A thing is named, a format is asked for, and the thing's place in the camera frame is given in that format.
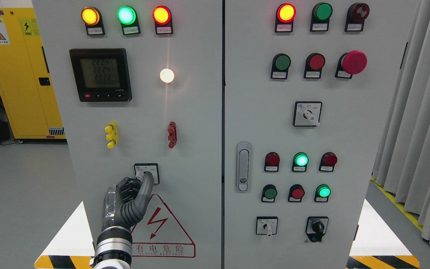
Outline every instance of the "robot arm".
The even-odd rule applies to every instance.
[[[94,269],[130,269],[132,235],[129,229],[139,223],[147,211],[154,178],[145,172],[142,181],[125,177],[107,188],[102,214],[102,233],[96,253],[90,261]]]

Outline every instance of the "red terminal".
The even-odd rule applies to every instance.
[[[169,148],[174,148],[177,144],[177,126],[175,122],[171,121],[169,123],[167,131],[169,132]]]
[[[303,189],[294,189],[292,192],[292,196],[295,199],[301,199],[304,196],[304,190]]]
[[[326,152],[323,157],[321,157],[321,161],[327,166],[334,166],[338,162],[338,157],[333,152]]]
[[[324,57],[321,54],[317,54],[315,56],[312,56],[309,60],[309,67],[313,70],[320,70],[324,67]]]
[[[348,14],[353,22],[364,22],[369,16],[369,6],[365,3],[354,3],[349,7]]]
[[[280,156],[276,152],[270,152],[266,155],[265,162],[268,166],[278,166],[280,163]]]
[[[366,54],[359,50],[354,50],[347,53],[341,61],[343,70],[351,75],[361,73],[367,65]]]

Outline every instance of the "electrical control cabinet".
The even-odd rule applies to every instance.
[[[118,12],[125,5],[135,12]],[[156,30],[159,6],[171,17],[166,24],[157,17]],[[94,27],[82,21],[85,7],[95,7],[85,17]],[[34,9],[94,242],[109,185],[153,170],[160,184],[133,230],[132,267],[219,269],[222,1],[34,0]],[[160,34],[164,27],[172,33]],[[77,91],[69,51],[108,48],[125,49],[131,100],[91,102],[96,90]],[[110,59],[81,65],[115,68]],[[173,73],[161,73],[165,68]],[[86,87],[118,89],[116,82],[100,81],[99,69],[89,71]]]
[[[366,0],[369,17],[365,5],[352,12],[365,19],[362,32],[349,33],[352,0],[293,0],[295,12],[277,13],[283,3],[225,1],[225,268],[344,268],[419,2]],[[291,31],[277,33],[280,18],[293,16]],[[315,16],[323,32],[311,31]],[[276,78],[281,53],[290,70]],[[236,173],[241,142],[250,144],[246,191]],[[268,185],[278,197],[264,202]],[[252,228],[275,217],[269,238]]]

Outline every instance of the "yellow and black hazard stripe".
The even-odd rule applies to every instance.
[[[92,269],[88,256],[40,256],[36,269]],[[415,256],[351,256],[346,269],[420,269]]]
[[[34,263],[36,269],[92,269],[90,256],[43,255]]]
[[[415,256],[351,256],[347,269],[419,269]]]

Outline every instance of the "green push button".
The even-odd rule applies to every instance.
[[[278,58],[276,58],[275,60],[275,66],[279,70],[286,70],[290,67],[291,64],[292,61],[290,60],[290,57],[288,57],[288,55],[286,54],[278,56]]]
[[[333,7],[328,3],[319,3],[315,9],[314,17],[321,22],[328,20],[333,14]]]
[[[316,193],[318,194],[319,197],[326,198],[326,197],[330,196],[331,189],[330,189],[330,187],[328,185],[323,184],[323,185],[320,185],[316,189]]]
[[[277,193],[276,189],[267,189],[265,191],[265,197],[268,198],[268,199],[275,198],[277,196],[277,194],[278,193]]]

